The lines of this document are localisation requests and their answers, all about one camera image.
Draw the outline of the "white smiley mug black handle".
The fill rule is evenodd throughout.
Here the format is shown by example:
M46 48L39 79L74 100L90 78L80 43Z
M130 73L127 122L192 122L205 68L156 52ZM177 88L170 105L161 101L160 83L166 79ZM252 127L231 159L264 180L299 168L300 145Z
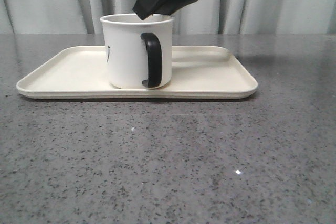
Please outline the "white smiley mug black handle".
M100 18L107 56L109 82L120 89L157 89L172 77L174 18L137 14Z

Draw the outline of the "cream rectangular plastic tray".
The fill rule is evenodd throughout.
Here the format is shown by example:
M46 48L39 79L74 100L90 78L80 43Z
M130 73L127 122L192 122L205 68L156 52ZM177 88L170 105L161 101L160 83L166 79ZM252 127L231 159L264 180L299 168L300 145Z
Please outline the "cream rectangular plastic tray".
M112 86L104 46L66 48L16 84L33 99L242 99L257 87L228 49L215 46L173 46L171 81L154 90Z

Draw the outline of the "grey pleated curtain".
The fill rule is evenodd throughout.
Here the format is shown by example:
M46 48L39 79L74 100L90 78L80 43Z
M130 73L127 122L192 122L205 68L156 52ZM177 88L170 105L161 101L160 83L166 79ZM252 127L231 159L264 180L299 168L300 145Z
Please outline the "grey pleated curtain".
M100 17L136 0L1 0L2 34L101 34ZM334 34L335 0L198 0L174 14L173 32Z

